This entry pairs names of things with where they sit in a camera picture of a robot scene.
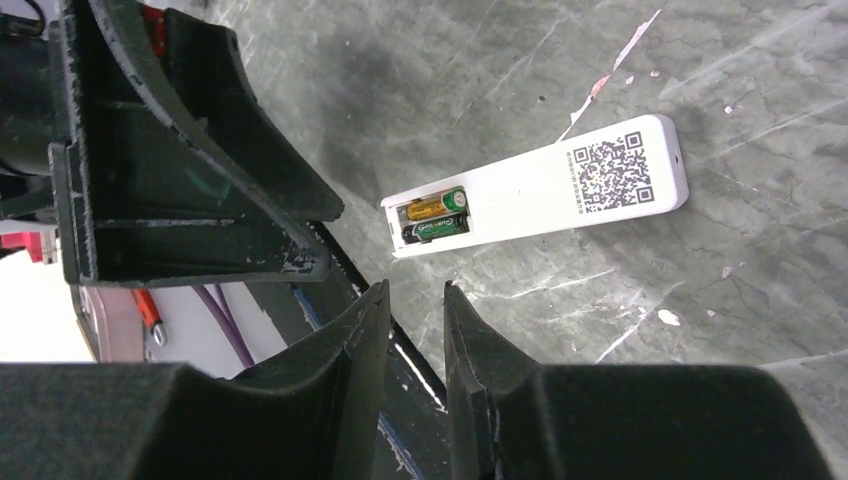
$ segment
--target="battery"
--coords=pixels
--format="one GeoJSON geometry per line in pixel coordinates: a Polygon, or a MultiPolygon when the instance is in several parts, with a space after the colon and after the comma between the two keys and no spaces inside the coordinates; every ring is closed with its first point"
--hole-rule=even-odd
{"type": "Polygon", "coordinates": [[[463,212],[466,207],[468,207],[468,199],[465,197],[465,190],[462,187],[457,187],[441,192],[435,198],[411,203],[406,207],[406,215],[413,222],[417,222],[450,213],[463,212]]]}
{"type": "Polygon", "coordinates": [[[403,241],[407,244],[419,243],[459,235],[468,231],[468,214],[458,213],[449,217],[407,225],[403,229],[403,241]]]}

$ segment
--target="wire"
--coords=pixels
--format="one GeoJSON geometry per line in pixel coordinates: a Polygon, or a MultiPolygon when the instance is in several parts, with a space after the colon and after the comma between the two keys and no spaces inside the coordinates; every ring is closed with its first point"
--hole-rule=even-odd
{"type": "Polygon", "coordinates": [[[203,304],[206,305],[206,308],[209,310],[209,313],[215,317],[215,321],[218,322],[218,326],[221,327],[221,330],[224,332],[224,336],[227,337],[227,341],[230,342],[230,345],[235,350],[236,355],[239,357],[241,364],[245,367],[252,367],[256,364],[253,361],[253,357],[250,355],[250,351],[247,349],[247,345],[244,343],[244,338],[242,338],[241,334],[238,331],[237,327],[234,327],[235,322],[232,323],[227,315],[221,310],[221,307],[212,297],[212,294],[206,290],[206,287],[203,285],[193,285],[191,287],[197,296],[200,297],[200,300],[203,301],[203,304]]]}
{"type": "Polygon", "coordinates": [[[230,321],[230,325],[233,326],[236,332],[238,332],[238,325],[236,325],[236,318],[233,316],[233,312],[230,311],[230,305],[227,303],[227,297],[224,296],[224,289],[221,288],[220,283],[215,284],[215,293],[218,294],[218,301],[221,302],[221,310],[224,311],[224,315],[227,316],[227,320],[230,321]]]}
{"type": "Polygon", "coordinates": [[[24,0],[24,3],[32,8],[38,19],[22,18],[16,15],[4,15],[0,11],[0,36],[10,35],[22,38],[40,38],[47,26],[47,17],[44,10],[35,0],[24,0]]]}
{"type": "Polygon", "coordinates": [[[44,15],[44,10],[42,10],[41,5],[39,5],[35,0],[24,0],[30,8],[33,9],[36,15],[38,15],[38,26],[36,27],[38,30],[32,34],[33,37],[40,37],[44,34],[44,27],[47,25],[47,17],[44,15]]]}

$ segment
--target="black cable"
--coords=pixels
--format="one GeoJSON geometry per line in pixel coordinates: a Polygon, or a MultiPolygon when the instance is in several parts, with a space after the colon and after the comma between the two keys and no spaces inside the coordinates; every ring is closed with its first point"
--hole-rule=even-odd
{"type": "Polygon", "coordinates": [[[24,0],[32,8],[38,19],[21,18],[15,15],[0,12],[0,36],[11,35],[14,37],[41,38],[47,27],[47,17],[44,10],[35,0],[24,0]]]}
{"type": "Polygon", "coordinates": [[[24,2],[26,2],[35,14],[38,15],[38,27],[36,27],[38,31],[33,35],[33,37],[40,37],[44,34],[44,28],[47,26],[47,17],[44,15],[44,10],[35,0],[24,0],[24,2]]]}

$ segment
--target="scratched floor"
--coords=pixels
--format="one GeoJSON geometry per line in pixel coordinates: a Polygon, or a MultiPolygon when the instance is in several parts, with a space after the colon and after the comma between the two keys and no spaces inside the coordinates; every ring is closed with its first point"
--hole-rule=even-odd
{"type": "Polygon", "coordinates": [[[391,280],[440,374],[455,280],[540,361],[759,365],[848,475],[848,2],[210,2],[260,103],[344,198],[332,232],[391,280]],[[553,142],[607,75],[569,136],[668,115],[686,205],[393,260],[382,197],[553,142]]]}

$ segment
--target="white device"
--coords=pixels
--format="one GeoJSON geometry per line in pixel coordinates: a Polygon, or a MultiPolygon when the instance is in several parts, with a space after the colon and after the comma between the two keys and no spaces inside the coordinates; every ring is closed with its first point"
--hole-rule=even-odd
{"type": "Polygon", "coordinates": [[[666,213],[688,197],[674,123],[643,115],[380,205],[401,258],[666,213]]]}

